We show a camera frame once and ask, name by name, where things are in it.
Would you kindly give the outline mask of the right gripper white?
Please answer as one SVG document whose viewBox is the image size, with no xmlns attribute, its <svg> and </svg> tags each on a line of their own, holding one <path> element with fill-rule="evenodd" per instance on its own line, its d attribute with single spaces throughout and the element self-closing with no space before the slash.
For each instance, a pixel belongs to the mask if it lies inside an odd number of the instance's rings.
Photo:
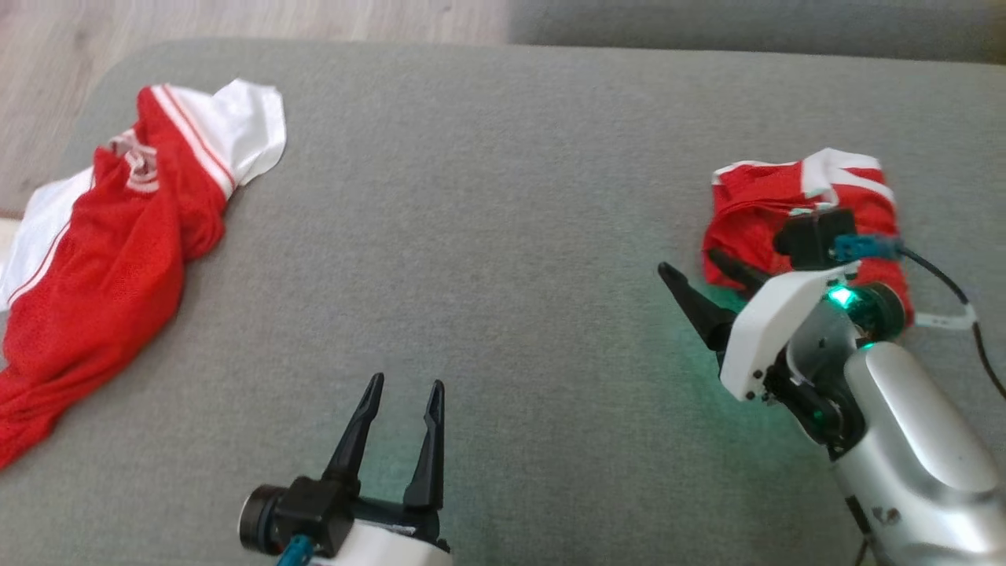
<svg viewBox="0 0 1006 566">
<path fill-rule="evenodd" d="M 722 248 L 707 252 L 736 293 L 717 305 L 668 263 L 658 274 L 709 351 L 724 351 L 720 383 L 736 400 L 780 402 L 833 458 L 865 434 L 865 416 L 844 376 L 856 351 L 893 340 L 908 325 L 901 297 L 884 282 L 857 285 L 856 267 L 772 275 Z"/>
</svg>

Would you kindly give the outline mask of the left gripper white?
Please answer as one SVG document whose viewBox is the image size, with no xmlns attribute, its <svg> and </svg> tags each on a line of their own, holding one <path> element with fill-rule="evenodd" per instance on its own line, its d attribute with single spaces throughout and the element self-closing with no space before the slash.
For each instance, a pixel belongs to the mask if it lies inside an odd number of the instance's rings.
<svg viewBox="0 0 1006 566">
<path fill-rule="evenodd" d="M 330 458 L 323 480 L 360 487 L 358 477 L 368 433 L 380 409 L 384 373 L 374 373 Z M 432 384 L 424 412 L 425 435 L 416 469 L 403 504 L 362 498 L 352 506 L 354 523 L 334 557 L 315 557 L 314 566 L 455 566 L 441 537 L 446 391 Z"/>
</svg>

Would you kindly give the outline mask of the red shorts white stripes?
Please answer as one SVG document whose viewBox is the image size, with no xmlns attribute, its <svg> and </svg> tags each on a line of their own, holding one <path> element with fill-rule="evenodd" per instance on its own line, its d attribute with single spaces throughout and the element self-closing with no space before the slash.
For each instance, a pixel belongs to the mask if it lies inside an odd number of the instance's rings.
<svg viewBox="0 0 1006 566">
<path fill-rule="evenodd" d="M 777 233 L 797 215 L 845 208 L 859 235 L 901 233 L 894 191 L 880 162 L 865 154 L 825 148 L 786 164 L 743 160 L 715 171 L 711 189 L 702 253 L 722 251 L 769 276 L 818 269 L 777 251 Z"/>
</svg>

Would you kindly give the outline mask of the red basketball jersey white sleeves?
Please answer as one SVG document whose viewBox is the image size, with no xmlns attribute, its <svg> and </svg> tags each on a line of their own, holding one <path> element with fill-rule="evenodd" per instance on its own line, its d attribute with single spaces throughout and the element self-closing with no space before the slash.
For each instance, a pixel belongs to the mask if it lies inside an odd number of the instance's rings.
<svg viewBox="0 0 1006 566">
<path fill-rule="evenodd" d="M 186 266 L 222 240 L 230 198 L 286 143 L 274 86 L 144 86 L 90 166 L 32 194 L 0 261 L 0 470 L 154 340 Z"/>
</svg>

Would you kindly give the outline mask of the large grey sofa seat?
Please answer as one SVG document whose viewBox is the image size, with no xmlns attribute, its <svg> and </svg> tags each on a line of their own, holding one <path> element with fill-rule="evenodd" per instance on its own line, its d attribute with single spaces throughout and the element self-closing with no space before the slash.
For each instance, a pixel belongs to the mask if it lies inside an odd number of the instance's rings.
<svg viewBox="0 0 1006 566">
<path fill-rule="evenodd" d="M 199 40 L 116 65 L 55 176 L 147 83 L 276 86 L 288 144 L 179 312 L 0 471 L 0 566 L 272 566 L 242 502 L 326 465 L 387 376 L 364 491 L 402 497 L 446 385 L 459 566 L 853 566 L 827 458 L 737 402 L 659 279 L 702 280 L 712 172 L 876 157 L 1006 377 L 1006 67 L 769 53 Z"/>
</svg>

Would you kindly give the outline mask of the small grey sofa cushion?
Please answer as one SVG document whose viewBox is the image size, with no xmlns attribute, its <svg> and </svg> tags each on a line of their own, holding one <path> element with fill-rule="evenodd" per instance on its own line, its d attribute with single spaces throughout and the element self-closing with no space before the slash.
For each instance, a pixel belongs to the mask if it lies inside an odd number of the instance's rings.
<svg viewBox="0 0 1006 566">
<path fill-rule="evenodd" d="M 1006 0 L 510 0 L 508 39 L 1006 64 Z"/>
</svg>

